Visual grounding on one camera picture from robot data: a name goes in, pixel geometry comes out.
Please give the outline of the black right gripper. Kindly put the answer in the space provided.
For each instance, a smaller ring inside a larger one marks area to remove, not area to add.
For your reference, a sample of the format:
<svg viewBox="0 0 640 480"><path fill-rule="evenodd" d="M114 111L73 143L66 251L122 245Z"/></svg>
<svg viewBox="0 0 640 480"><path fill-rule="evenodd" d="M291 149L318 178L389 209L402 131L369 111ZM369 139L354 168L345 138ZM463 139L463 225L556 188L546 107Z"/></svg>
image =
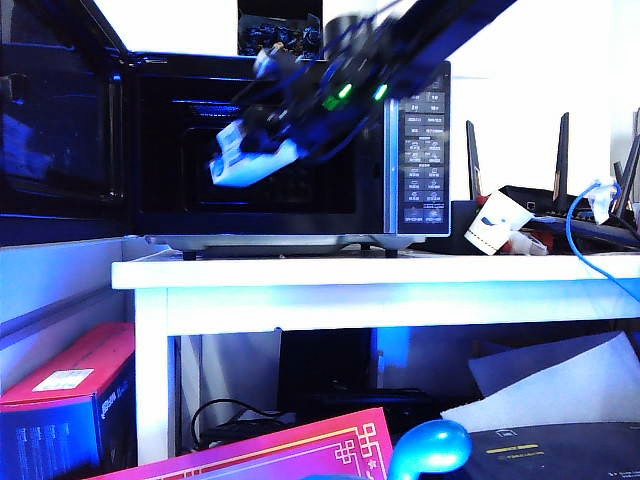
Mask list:
<svg viewBox="0 0 640 480"><path fill-rule="evenodd" d="M295 62L277 81L283 104L243 100L242 151L276 151L284 140L323 151L365 125L389 92L389 66L374 56Z"/></svg>

